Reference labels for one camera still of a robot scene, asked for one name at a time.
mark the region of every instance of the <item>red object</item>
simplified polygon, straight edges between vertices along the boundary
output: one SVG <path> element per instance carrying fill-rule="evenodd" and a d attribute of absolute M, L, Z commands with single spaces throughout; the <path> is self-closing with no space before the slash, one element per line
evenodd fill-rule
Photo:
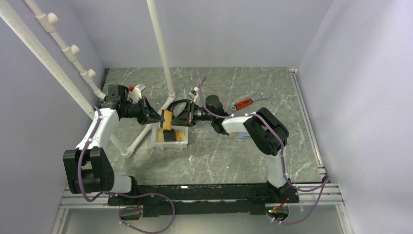
<path fill-rule="evenodd" d="M 246 99 L 244 101 L 240 101 L 237 104 L 235 104 L 235 107 L 237 108 L 237 110 L 242 109 L 250 104 L 252 104 L 254 101 L 252 99 Z"/>

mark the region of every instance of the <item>gray wall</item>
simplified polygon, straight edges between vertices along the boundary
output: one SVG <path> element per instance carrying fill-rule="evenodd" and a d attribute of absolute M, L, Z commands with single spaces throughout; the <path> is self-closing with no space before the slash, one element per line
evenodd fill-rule
<path fill-rule="evenodd" d="M 335 0 L 298 68 L 356 233 L 413 233 L 413 2 Z"/>
<path fill-rule="evenodd" d="M 79 60 L 103 76 L 85 30 L 66 0 L 37 0 L 68 43 L 80 49 Z M 22 0 L 9 0 L 47 50 L 90 102 L 91 89 L 67 61 Z M 13 31 L 0 20 L 0 233 L 50 233 L 66 177 L 62 154 L 77 145 L 91 123 L 55 78 Z"/>
<path fill-rule="evenodd" d="M 109 67 L 162 67 L 145 0 L 69 0 Z M 332 0 L 157 0 L 170 66 L 298 67 Z"/>

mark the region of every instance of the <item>plastic container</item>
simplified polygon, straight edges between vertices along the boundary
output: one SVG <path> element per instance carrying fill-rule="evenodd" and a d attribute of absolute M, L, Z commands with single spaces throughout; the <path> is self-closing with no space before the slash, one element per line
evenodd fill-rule
<path fill-rule="evenodd" d="M 184 136 L 182 136 L 183 141 L 157 141 L 158 138 L 158 130 L 162 129 L 159 127 L 159 124 L 155 124 L 152 127 L 152 133 L 150 136 L 150 144 L 153 148 L 158 148 L 161 150 L 164 149 L 186 149 L 188 147 L 188 134 L 189 134 L 189 128 L 188 127 L 182 127 L 182 126 L 172 126 L 172 129 L 175 130 L 175 132 L 183 132 Z"/>

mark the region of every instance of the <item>green marble surface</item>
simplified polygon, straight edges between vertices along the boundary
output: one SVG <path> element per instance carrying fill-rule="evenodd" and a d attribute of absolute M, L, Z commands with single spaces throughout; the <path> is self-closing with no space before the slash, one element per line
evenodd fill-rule
<path fill-rule="evenodd" d="M 259 100 L 234 113 L 268 108 L 290 133 L 285 150 L 292 181 L 320 182 L 318 162 L 287 68 L 171 68 L 170 73 L 177 99 L 189 98 L 191 88 L 205 76 L 205 95 L 218 95 L 225 108 L 259 92 L 271 93 L 270 99 Z M 140 83 L 146 85 L 142 94 L 158 110 L 168 97 L 162 68 L 111 68 L 104 91 L 109 84 L 136 86 Z M 143 128 L 135 119 L 122 119 L 114 133 L 129 146 Z M 250 138 L 225 139 L 213 131 L 209 122 L 199 122 L 189 132 L 187 149 L 154 149 L 150 147 L 148 134 L 131 158 L 124 158 L 111 142 L 106 153 L 116 173 L 134 176 L 139 184 L 253 183 L 267 180 L 264 154 Z"/>

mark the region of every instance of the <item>wrench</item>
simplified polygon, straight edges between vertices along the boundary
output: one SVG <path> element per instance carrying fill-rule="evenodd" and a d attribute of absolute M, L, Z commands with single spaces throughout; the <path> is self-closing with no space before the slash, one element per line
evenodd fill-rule
<path fill-rule="evenodd" d="M 237 110 L 240 110 L 240 109 L 242 109 L 242 108 L 244 108 L 244 107 L 252 104 L 253 102 L 255 102 L 255 101 L 257 101 L 257 100 L 260 100 L 260 99 L 268 99 L 268 98 L 270 98 L 270 97 L 271 97 L 271 94 L 265 95 L 264 93 L 261 92 L 260 94 L 256 95 L 256 96 L 253 97 L 253 98 L 248 98 L 248 99 L 246 99 L 246 100 L 244 100 L 244 101 L 240 101 L 240 102 L 238 102 L 237 104 L 231 106 L 231 110 L 232 110 L 232 111 L 237 111 Z"/>

